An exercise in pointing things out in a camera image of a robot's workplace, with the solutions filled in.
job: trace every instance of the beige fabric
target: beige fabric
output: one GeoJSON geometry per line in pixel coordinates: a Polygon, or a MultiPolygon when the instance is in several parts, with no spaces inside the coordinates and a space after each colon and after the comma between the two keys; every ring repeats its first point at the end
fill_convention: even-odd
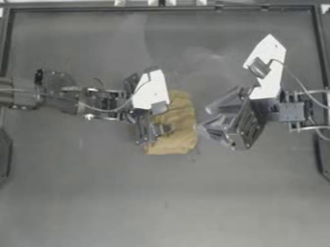
{"type": "Polygon", "coordinates": [[[156,143],[144,147],[146,154],[188,153],[197,144],[197,134],[193,130],[196,117],[189,95],[181,91],[169,91],[168,95],[168,111],[155,116],[152,121],[157,124],[171,124],[173,131],[161,136],[156,143]]]}

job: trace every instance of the cable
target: cable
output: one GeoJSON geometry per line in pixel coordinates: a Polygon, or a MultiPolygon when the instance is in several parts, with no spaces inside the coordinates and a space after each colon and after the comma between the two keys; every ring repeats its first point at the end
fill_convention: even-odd
{"type": "Polygon", "coordinates": [[[319,130],[319,129],[328,129],[330,130],[330,125],[311,125],[311,126],[305,126],[305,127],[299,127],[299,131],[300,130],[319,130]]]}
{"type": "Polygon", "coordinates": [[[291,69],[285,66],[285,64],[277,60],[277,59],[272,59],[272,61],[277,62],[283,68],[285,69],[287,73],[289,74],[289,76],[293,78],[295,82],[297,83],[297,85],[300,86],[300,88],[303,89],[304,94],[307,95],[307,97],[312,100],[312,102],[322,108],[330,110],[330,106],[324,105],[323,103],[320,103],[317,101],[317,99],[311,95],[309,91],[307,90],[303,82],[300,81],[300,79],[297,78],[297,76],[293,74],[293,72],[291,71],[291,69]]]}
{"type": "Polygon", "coordinates": [[[309,120],[311,123],[313,124],[313,131],[315,131],[317,137],[319,137],[320,139],[323,139],[324,141],[328,142],[328,141],[330,141],[330,137],[327,137],[327,136],[322,133],[320,129],[330,129],[330,126],[327,126],[327,125],[326,125],[326,126],[316,126],[312,117],[308,117],[308,120],[309,120]]]}
{"type": "Polygon", "coordinates": [[[94,77],[92,80],[96,81],[98,83],[100,87],[102,88],[102,90],[105,90],[102,81],[97,77],[94,77]]]}
{"type": "Polygon", "coordinates": [[[33,93],[32,91],[28,91],[25,89],[0,89],[0,92],[22,92],[22,93],[33,93]]]}
{"type": "Polygon", "coordinates": [[[328,89],[313,89],[313,90],[308,90],[308,93],[312,94],[330,94],[330,90],[328,89]]]}
{"type": "Polygon", "coordinates": [[[74,100],[74,99],[72,99],[70,97],[66,97],[66,96],[54,96],[54,95],[45,94],[45,93],[38,93],[38,95],[40,96],[46,96],[46,97],[53,97],[53,98],[57,98],[57,99],[64,99],[64,100],[70,101],[70,102],[74,102],[74,103],[78,102],[77,100],[74,100]]]}
{"type": "Polygon", "coordinates": [[[110,113],[110,112],[117,112],[118,110],[121,110],[126,105],[128,103],[130,102],[130,97],[128,98],[128,100],[114,109],[110,109],[110,110],[102,110],[97,107],[93,107],[93,106],[89,106],[88,104],[85,104],[84,102],[80,102],[77,101],[77,103],[82,106],[85,106],[88,109],[90,109],[92,111],[97,111],[97,112],[102,112],[102,113],[110,113]]]}

